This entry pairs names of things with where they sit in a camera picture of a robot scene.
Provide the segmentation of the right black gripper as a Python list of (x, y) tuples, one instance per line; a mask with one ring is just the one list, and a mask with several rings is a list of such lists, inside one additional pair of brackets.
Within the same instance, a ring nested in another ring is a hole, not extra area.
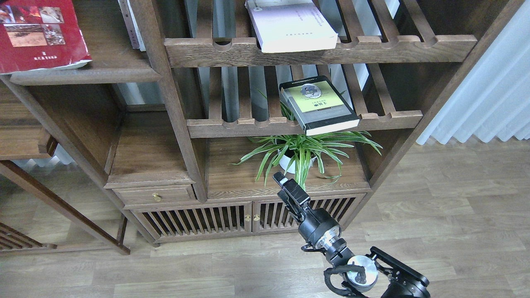
[(324, 209), (308, 207), (310, 196), (294, 179), (287, 179), (281, 172), (273, 174), (280, 185), (278, 197), (282, 199), (290, 215), (299, 223), (298, 232), (306, 241), (302, 251), (328, 251), (341, 236), (339, 223)]

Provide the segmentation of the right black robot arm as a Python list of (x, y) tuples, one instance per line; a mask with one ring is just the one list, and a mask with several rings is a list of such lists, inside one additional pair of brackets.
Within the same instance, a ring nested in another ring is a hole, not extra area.
[(277, 172), (273, 179), (290, 215), (299, 224), (299, 234), (306, 241), (305, 252), (321, 252), (331, 267), (324, 270), (324, 282), (331, 292), (343, 297), (364, 297), (383, 273), (389, 279), (384, 298), (429, 298), (428, 279), (377, 247), (370, 253), (355, 255), (341, 237), (339, 223), (323, 208), (310, 207), (310, 196), (294, 179)]

